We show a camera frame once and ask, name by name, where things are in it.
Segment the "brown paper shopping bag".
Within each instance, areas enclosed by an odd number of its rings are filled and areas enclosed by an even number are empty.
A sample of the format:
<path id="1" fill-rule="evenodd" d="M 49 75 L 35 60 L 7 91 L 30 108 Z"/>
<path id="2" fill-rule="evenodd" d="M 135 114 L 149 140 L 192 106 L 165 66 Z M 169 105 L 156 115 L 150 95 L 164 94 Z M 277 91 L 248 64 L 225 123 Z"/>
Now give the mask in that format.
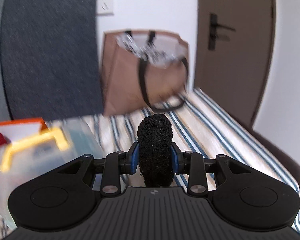
<path id="1" fill-rule="evenodd" d="M 155 113 L 183 106 L 159 107 L 178 97 L 187 84 L 189 44 L 178 34 L 160 30 L 121 30 L 104 35 L 102 90 L 105 116 L 143 107 Z"/>

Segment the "white wall switch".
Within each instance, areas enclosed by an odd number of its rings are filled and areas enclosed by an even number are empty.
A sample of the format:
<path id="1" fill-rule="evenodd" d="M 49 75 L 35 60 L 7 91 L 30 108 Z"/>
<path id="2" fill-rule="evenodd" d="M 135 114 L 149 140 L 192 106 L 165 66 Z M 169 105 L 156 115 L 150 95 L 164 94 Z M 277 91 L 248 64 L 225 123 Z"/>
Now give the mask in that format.
<path id="1" fill-rule="evenodd" d="M 97 16 L 108 16 L 114 13 L 114 0 L 96 0 Z"/>

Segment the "orange cardboard box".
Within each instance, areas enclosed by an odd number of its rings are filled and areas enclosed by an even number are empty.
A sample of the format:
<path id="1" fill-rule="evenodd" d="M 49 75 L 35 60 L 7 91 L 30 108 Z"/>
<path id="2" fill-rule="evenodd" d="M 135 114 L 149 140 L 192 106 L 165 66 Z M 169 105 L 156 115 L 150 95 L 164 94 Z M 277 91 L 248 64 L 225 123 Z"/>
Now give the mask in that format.
<path id="1" fill-rule="evenodd" d="M 0 122 L 0 133 L 2 133 L 10 143 L 41 132 L 44 129 L 47 129 L 47 125 L 42 118 Z"/>

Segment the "black fuzzy sock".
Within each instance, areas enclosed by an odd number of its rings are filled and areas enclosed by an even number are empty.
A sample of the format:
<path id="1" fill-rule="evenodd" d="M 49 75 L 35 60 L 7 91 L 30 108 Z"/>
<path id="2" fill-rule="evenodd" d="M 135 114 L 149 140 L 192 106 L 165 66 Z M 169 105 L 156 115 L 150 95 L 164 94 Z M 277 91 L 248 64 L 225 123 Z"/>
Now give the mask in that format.
<path id="1" fill-rule="evenodd" d="M 147 187 L 169 187 L 173 182 L 172 126 L 163 114 L 153 114 L 138 126 L 139 168 Z"/>

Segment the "clear plastic storage box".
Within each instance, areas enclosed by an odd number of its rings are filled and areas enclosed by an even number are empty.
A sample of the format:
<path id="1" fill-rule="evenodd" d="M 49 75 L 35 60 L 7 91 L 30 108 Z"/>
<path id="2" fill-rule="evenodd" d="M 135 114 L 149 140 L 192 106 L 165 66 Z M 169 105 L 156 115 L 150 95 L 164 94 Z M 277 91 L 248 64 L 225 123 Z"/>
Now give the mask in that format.
<path id="1" fill-rule="evenodd" d="M 11 229 L 16 228 L 16 225 L 8 210 L 8 198 L 19 185 L 84 154 L 91 154 L 95 159 L 104 157 L 104 151 L 86 122 L 71 120 L 59 125 L 58 128 L 70 142 L 69 149 L 60 151 L 53 139 L 37 146 L 30 146 L 12 157 L 9 171 L 0 171 L 0 216 Z M 5 148 L 0 146 L 0 163 Z"/>

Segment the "brown door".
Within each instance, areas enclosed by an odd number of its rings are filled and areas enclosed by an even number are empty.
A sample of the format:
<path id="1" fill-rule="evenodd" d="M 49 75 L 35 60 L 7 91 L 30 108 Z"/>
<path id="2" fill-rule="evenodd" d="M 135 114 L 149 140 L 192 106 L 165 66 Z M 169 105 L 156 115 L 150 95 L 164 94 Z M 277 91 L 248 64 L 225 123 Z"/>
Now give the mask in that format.
<path id="1" fill-rule="evenodd" d="M 274 0 L 198 0 L 194 86 L 247 126 L 256 118 L 274 43 Z M 210 13 L 236 32 L 208 50 Z"/>

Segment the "dark blue headboard cushion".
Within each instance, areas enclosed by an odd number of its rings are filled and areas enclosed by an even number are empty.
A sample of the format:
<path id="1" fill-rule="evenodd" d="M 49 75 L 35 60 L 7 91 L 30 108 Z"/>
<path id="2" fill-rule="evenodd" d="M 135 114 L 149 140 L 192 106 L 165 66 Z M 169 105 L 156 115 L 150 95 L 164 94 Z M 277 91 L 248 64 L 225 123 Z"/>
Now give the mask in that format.
<path id="1" fill-rule="evenodd" d="M 5 0 L 1 68 L 14 119 L 103 111 L 96 0 Z"/>

